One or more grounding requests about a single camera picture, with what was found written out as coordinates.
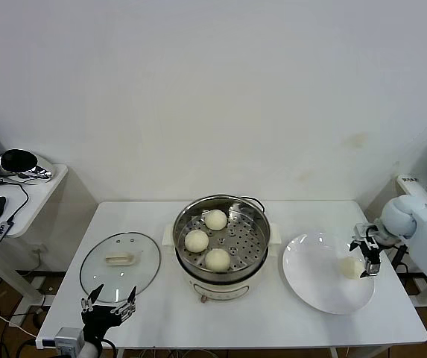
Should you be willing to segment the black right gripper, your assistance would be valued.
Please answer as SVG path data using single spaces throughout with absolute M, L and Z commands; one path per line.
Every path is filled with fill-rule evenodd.
M 366 260 L 360 278 L 376 276 L 380 269 L 380 252 L 382 251 L 380 245 L 373 236 L 366 235 L 365 239 L 354 239 L 349 245 L 349 252 L 356 248 L 360 248 L 361 252 L 364 251 Z

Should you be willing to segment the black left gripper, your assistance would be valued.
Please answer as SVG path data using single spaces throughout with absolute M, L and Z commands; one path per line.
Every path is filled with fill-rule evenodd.
M 110 328 L 120 326 L 136 311 L 136 286 L 133 287 L 127 300 L 115 308 L 94 306 L 103 287 L 103 284 L 99 285 L 88 294 L 87 298 L 81 299 L 84 339 L 103 339 Z

